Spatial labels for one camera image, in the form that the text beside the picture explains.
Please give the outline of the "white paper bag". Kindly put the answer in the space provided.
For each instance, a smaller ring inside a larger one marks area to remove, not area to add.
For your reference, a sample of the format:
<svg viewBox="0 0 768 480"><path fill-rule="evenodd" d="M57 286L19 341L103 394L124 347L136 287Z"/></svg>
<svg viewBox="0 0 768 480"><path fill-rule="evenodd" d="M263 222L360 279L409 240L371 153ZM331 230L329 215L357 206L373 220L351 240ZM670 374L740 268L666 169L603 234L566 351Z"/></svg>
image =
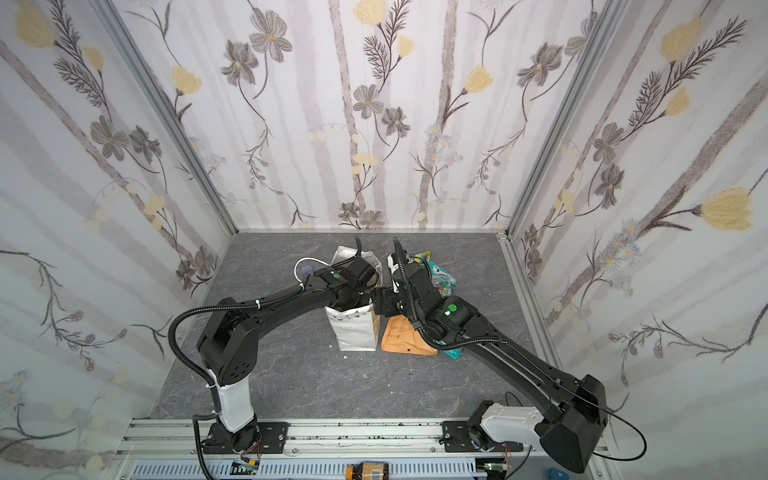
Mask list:
<svg viewBox="0 0 768 480"><path fill-rule="evenodd" d="M294 277L300 282L300 268L303 266L330 266L350 260L356 251L351 247L338 246L330 263L314 257L302 257L294 264ZM375 352L378 346L380 316L373 311L370 300L363 300L355 308L336 310L325 308L326 317L334 331L339 350L342 352Z"/></svg>

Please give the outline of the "green snack packet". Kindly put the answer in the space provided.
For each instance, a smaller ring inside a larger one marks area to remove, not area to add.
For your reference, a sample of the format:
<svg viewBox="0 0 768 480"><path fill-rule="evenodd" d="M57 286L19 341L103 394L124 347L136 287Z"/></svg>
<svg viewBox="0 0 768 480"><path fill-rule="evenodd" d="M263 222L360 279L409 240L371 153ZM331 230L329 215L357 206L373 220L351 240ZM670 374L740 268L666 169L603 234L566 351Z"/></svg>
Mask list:
<svg viewBox="0 0 768 480"><path fill-rule="evenodd" d="M426 252L421 252L421 253L415 254L413 256L413 259L415 261L418 261L418 262L424 264L424 265L429 265L430 262L431 262L431 257L432 257L432 252L431 251L426 251Z"/></svg>

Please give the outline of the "orange paper snack packet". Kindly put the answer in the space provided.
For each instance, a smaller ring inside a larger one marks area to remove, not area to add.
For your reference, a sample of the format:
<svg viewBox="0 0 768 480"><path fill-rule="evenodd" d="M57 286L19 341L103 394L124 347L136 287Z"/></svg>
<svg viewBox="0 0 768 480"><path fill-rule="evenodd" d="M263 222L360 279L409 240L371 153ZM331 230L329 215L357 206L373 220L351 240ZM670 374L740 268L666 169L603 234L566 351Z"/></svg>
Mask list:
<svg viewBox="0 0 768 480"><path fill-rule="evenodd" d="M423 340L409 320L402 315L388 319L381 340L381 349L387 353L417 356L435 356L438 353Z"/></svg>

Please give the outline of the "teal mint candy packet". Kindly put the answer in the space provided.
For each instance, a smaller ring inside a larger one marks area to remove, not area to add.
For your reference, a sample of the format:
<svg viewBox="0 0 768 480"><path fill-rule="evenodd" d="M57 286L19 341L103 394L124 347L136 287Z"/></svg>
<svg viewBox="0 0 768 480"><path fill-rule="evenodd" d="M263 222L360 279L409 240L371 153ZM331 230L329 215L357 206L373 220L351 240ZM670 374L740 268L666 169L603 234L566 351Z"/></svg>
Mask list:
<svg viewBox="0 0 768 480"><path fill-rule="evenodd" d="M449 297L454 293L456 279L435 262L429 262L431 282L442 297Z"/></svg>
<svg viewBox="0 0 768 480"><path fill-rule="evenodd" d="M457 360L463 354L463 349L455 348L455 349L443 350L443 353L448 355L453 360Z"/></svg>

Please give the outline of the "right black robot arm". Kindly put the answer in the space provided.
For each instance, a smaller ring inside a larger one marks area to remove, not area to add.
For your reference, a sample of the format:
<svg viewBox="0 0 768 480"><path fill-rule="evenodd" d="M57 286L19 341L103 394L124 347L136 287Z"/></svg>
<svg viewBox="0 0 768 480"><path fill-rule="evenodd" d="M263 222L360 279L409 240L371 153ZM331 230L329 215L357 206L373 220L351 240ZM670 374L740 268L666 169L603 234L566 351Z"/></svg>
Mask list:
<svg viewBox="0 0 768 480"><path fill-rule="evenodd" d="M407 256L399 240L388 258L391 284L374 291L374 309L402 315L418 336L440 351L476 356L532 405L526 413L484 401L467 422L472 447L490 451L517 443L542 449L564 469L582 474L615 413L604 385L594 376L578 379L535 356L502 334L460 296L444 297L428 267Z"/></svg>

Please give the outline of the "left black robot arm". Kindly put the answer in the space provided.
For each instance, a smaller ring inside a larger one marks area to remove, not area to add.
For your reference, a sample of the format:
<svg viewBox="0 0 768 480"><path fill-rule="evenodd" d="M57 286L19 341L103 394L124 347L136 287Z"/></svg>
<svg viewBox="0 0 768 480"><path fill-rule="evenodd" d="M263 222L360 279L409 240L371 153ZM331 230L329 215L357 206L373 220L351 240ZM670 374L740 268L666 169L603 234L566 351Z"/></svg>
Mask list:
<svg viewBox="0 0 768 480"><path fill-rule="evenodd" d="M262 440L250 395L249 376L258 359L259 340L272 330L306 313L326 307L346 311L360 307L379 276L363 258L362 241L355 238L353 256L326 265L304 276L291 288L251 301L231 298L215 305L187 310L168 327L168 344L176 359L201 377L210 390L213 411L192 416L195 454L202 475L212 477L204 458L199 423L212 420L210 434L219 447L232 453L250 453ZM198 339L202 365L192 361L176 338L179 325L193 316L209 314L209 323Z"/></svg>

